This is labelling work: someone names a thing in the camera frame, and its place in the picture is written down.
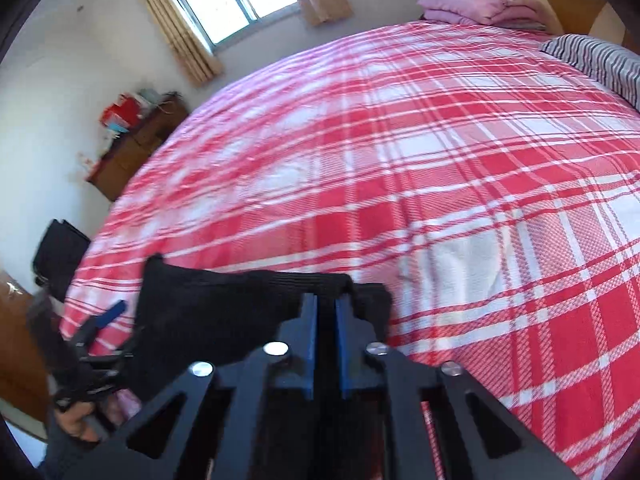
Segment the dark sleeved left forearm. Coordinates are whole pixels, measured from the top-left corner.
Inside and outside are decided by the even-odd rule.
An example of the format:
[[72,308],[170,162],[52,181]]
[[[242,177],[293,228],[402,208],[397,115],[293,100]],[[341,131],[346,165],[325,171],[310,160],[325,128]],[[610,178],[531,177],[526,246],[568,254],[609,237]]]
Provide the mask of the dark sleeved left forearm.
[[85,442],[69,436],[58,426],[53,412],[49,414],[46,430],[46,454],[37,467],[43,479],[62,479],[70,468],[81,462],[100,443]]

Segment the person's left hand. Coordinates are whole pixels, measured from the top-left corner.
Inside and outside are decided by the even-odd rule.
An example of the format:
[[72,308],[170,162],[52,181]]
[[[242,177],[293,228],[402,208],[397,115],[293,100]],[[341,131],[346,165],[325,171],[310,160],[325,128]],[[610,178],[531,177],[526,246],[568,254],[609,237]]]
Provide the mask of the person's left hand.
[[88,417],[94,412],[94,404],[90,402],[78,402],[73,404],[66,412],[57,408],[53,411],[58,426],[69,436],[81,441],[96,443],[100,437],[88,422]]

